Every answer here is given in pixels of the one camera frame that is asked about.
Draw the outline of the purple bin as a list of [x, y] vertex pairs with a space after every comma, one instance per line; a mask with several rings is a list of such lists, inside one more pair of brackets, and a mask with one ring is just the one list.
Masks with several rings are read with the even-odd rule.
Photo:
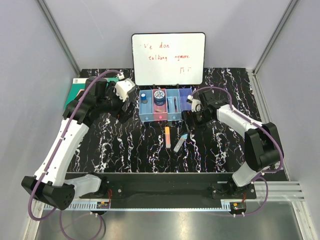
[[191, 88], [180, 88], [179, 89], [179, 96], [180, 96], [180, 108], [181, 112], [187, 111], [189, 113], [192, 112], [192, 105], [187, 101], [188, 96], [192, 95]]

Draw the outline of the red pen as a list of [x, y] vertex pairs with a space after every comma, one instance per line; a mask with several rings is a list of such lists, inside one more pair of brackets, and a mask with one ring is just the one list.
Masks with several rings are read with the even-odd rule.
[[175, 110], [175, 113], [177, 113], [179, 111], [178, 100], [176, 97], [174, 97], [174, 110]]

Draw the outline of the blue white highlighter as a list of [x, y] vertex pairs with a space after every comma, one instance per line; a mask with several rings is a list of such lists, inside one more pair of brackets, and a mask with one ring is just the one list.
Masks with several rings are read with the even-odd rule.
[[174, 147], [174, 149], [173, 149], [173, 151], [174, 151], [175, 153], [178, 153], [178, 152], [179, 152], [179, 150], [181, 149], [181, 147], [182, 147], [183, 143], [185, 142], [185, 140], [187, 139], [187, 137], [188, 137], [188, 134], [186, 133], [186, 134], [183, 134], [183, 135], [179, 138], [177, 144], [175, 145], [175, 147]]

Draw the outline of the light blue bin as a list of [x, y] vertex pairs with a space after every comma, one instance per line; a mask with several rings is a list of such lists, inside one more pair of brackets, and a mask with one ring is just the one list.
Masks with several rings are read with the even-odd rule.
[[[169, 110], [169, 97], [177, 98], [178, 112], [170, 113]], [[180, 105], [180, 92], [178, 89], [167, 89], [166, 90], [167, 100], [167, 120], [168, 121], [180, 121], [182, 119], [181, 105]]]
[[[142, 93], [146, 94], [147, 104], [143, 104], [141, 101]], [[139, 91], [139, 118], [141, 122], [152, 122], [154, 120], [152, 93], [151, 89]]]

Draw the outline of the blue grey glue stick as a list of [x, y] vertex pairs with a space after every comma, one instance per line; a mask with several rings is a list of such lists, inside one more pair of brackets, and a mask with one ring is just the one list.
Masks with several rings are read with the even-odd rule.
[[142, 94], [140, 95], [140, 97], [141, 97], [141, 102], [142, 102], [143, 104], [147, 104], [147, 103], [148, 103], [148, 99], [147, 99], [147, 96], [146, 96], [145, 93], [142, 93]]

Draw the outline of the blue clear pen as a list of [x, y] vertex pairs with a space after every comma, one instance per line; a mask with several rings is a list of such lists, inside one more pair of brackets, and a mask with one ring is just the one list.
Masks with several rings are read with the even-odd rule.
[[174, 97], [169, 97], [168, 98], [168, 106], [169, 106], [169, 112], [170, 113], [175, 113]]

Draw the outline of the pink bin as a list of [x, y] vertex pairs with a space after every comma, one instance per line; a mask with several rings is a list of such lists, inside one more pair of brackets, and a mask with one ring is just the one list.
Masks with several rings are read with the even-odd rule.
[[[155, 105], [155, 103], [154, 103], [154, 92], [155, 92], [156, 90], [163, 90], [163, 91], [165, 91], [165, 104], [162, 105], [162, 106]], [[154, 89], [154, 90], [152, 91], [152, 100], [153, 100], [153, 117], [154, 117], [154, 120], [155, 120], [155, 121], [165, 121], [165, 120], [167, 120], [168, 110], [167, 110], [167, 95], [166, 95], [166, 90], [165, 90], [164, 88]], [[163, 110], [165, 110], [165, 112], [155, 112], [155, 109], [163, 109]]]

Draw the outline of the orange highlighter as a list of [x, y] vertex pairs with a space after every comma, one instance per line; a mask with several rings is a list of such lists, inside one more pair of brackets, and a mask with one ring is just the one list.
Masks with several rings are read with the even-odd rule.
[[170, 134], [170, 128], [166, 126], [164, 128], [164, 134], [165, 134], [165, 147], [167, 149], [171, 148], [171, 134]]

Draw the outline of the blue ink bottle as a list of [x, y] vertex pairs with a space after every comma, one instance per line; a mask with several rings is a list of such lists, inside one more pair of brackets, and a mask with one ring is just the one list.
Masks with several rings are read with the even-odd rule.
[[166, 102], [166, 93], [164, 90], [156, 90], [153, 93], [153, 101], [157, 106], [163, 106]]

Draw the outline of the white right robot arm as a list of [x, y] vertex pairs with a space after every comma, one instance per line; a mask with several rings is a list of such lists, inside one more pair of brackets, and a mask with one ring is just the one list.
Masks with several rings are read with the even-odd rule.
[[227, 185], [230, 197], [236, 199], [243, 195], [247, 185], [264, 173], [271, 173], [272, 165], [279, 163], [278, 168], [282, 168], [284, 152], [274, 123], [254, 120], [236, 109], [231, 100], [216, 100], [211, 87], [199, 89], [198, 98], [189, 95], [186, 101], [191, 109], [182, 112], [182, 119], [189, 133], [203, 132], [208, 123], [218, 121], [244, 140], [244, 163]]

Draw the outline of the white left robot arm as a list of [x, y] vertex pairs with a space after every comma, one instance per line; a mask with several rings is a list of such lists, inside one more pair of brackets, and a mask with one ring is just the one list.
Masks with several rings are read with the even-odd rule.
[[79, 143], [100, 115], [109, 113], [120, 123], [132, 117], [135, 104], [131, 102], [126, 110], [123, 106], [135, 88], [128, 78], [117, 82], [92, 77], [86, 80], [84, 91], [67, 105], [59, 133], [42, 165], [21, 182], [31, 199], [63, 211], [75, 198], [91, 193], [103, 198], [108, 193], [107, 179], [97, 173], [69, 180], [66, 173]]

